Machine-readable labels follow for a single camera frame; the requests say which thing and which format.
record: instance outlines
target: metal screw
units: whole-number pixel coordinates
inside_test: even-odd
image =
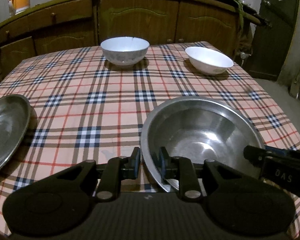
[[[188,190],[188,191],[186,191],[185,196],[186,196],[187,198],[192,198],[192,199],[194,199],[194,198],[200,197],[200,196],[201,196],[201,192],[199,192],[199,191],[197,191],[197,190]]]
[[[109,199],[113,196],[113,194],[110,191],[100,191],[97,193],[97,197],[99,199]]]

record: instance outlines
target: door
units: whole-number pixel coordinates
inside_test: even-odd
[[[180,2],[176,42],[207,41],[232,57],[237,41],[238,14],[207,4]]]
[[[15,41],[0,48],[0,73],[5,78],[21,61],[36,56],[32,37]]]
[[[143,38],[151,45],[173,43],[178,2],[168,0],[100,0],[100,42],[118,36]]]
[[[298,1],[261,1],[260,15],[270,21],[270,26],[256,28],[252,56],[243,65],[252,77],[277,80],[291,43]]]

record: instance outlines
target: cabinet door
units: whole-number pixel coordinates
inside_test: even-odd
[[[34,34],[34,43],[38,55],[95,46],[93,21],[64,23],[38,30]]]
[[[15,41],[0,49],[2,78],[5,78],[22,60],[36,56],[32,37]]]
[[[180,2],[176,42],[207,41],[229,57],[233,56],[238,14],[207,4]]]
[[[118,36],[147,40],[151,45],[172,43],[178,2],[167,0],[100,0],[100,42]]]

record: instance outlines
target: wooden cabinet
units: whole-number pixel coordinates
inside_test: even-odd
[[[0,50],[2,78],[8,75],[22,60],[36,56],[32,37],[5,45]]]
[[[0,28],[0,43],[47,26],[92,18],[92,0],[74,0],[34,11]]]
[[[100,42],[117,36],[143,38],[151,45],[172,43],[178,2],[170,0],[100,0]]]
[[[38,55],[96,45],[92,20],[47,27],[34,34]]]
[[[238,19],[237,14],[208,4],[180,2],[176,42],[207,41],[232,57]]]

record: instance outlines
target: door knob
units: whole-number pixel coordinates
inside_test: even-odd
[[[269,2],[268,0],[263,0],[263,3],[267,6],[270,6],[271,5],[271,2]]]

